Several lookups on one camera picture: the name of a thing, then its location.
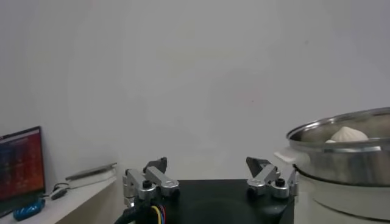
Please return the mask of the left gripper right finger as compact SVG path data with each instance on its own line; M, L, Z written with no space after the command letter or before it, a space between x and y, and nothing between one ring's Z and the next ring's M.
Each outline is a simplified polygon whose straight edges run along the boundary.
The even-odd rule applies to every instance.
M266 159L253 157L247 157L246 164L252 174L246 181L250 199L256 200L266 194L278 200L298 196L297 171L293 165L280 170Z

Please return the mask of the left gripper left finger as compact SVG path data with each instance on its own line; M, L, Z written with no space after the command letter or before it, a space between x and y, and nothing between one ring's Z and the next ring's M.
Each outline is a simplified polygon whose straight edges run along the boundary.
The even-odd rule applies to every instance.
M180 183L168 177L167 157L149 161L142 170L126 169L122 176L124 204L134 207L136 201L151 202L158 198L175 200L180 195Z

